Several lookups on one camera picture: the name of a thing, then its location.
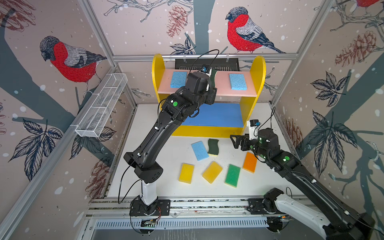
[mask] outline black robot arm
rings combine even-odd
[[[217,88],[209,75],[193,72],[188,74],[185,86],[166,98],[158,120],[144,141],[135,151],[124,155],[125,161],[135,168],[140,179],[152,183],[161,176],[163,168],[156,162],[160,150],[187,117],[195,117],[202,104],[214,103],[216,92]]]
[[[374,219],[367,213],[359,214],[316,181],[294,155],[280,149],[278,136],[272,129],[259,130],[253,140],[248,134],[231,135],[230,138],[236,149],[240,146],[242,151],[251,150],[255,156],[262,157],[273,171],[295,185],[324,213],[331,223],[323,227],[327,239],[370,238],[372,228],[365,225],[372,227]]]

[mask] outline green sponge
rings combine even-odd
[[[218,140],[217,139],[208,139],[208,147],[209,147],[209,150],[208,150],[208,154],[209,155],[215,155],[217,156],[218,155]]]
[[[228,168],[227,177],[225,179],[225,184],[228,184],[232,187],[237,187],[237,181],[239,180],[240,168],[230,164]]]

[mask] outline blue sponge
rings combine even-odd
[[[171,88],[181,88],[185,86],[187,80],[187,72],[173,72],[172,81],[170,82]]]
[[[231,81],[232,90],[246,90],[247,84],[245,83],[244,74],[229,74],[229,80]]]
[[[202,141],[195,142],[192,145],[192,149],[195,152],[196,158],[198,161],[206,159],[209,157],[207,150],[204,147],[204,144]]]

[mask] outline bird illustration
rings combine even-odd
[[[278,53],[284,53],[265,36],[263,30],[257,26],[248,15],[245,7],[232,8],[227,17],[228,40],[239,51],[250,51],[255,49],[269,48]]]
[[[41,41],[40,51],[44,61],[49,59],[68,80],[87,84],[87,90],[83,92],[83,96],[86,93],[92,93],[88,90],[88,81],[93,75],[96,75],[98,64],[107,59],[100,54],[86,51],[84,48],[72,47],[60,42],[53,36],[45,37]]]
[[[351,11],[352,11],[351,15],[353,15],[353,13],[355,12],[355,10],[356,10],[357,7],[364,7],[364,8],[365,8],[365,14],[364,14],[364,16],[365,16],[365,15],[370,14],[369,12],[367,12],[367,7],[371,6],[371,5],[374,4],[374,3],[377,3],[377,2],[380,1],[380,0],[345,0],[345,1],[341,2],[341,3],[339,3],[339,5],[342,5],[342,4],[344,4],[344,3],[346,3],[346,2],[349,2],[349,1],[354,1],[354,2],[356,2],[356,3],[352,6],[352,8],[351,8]]]

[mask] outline blue shelf board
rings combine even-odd
[[[244,126],[240,104],[238,103],[203,104],[200,106],[200,113],[194,118],[188,117],[182,125],[207,127]]]

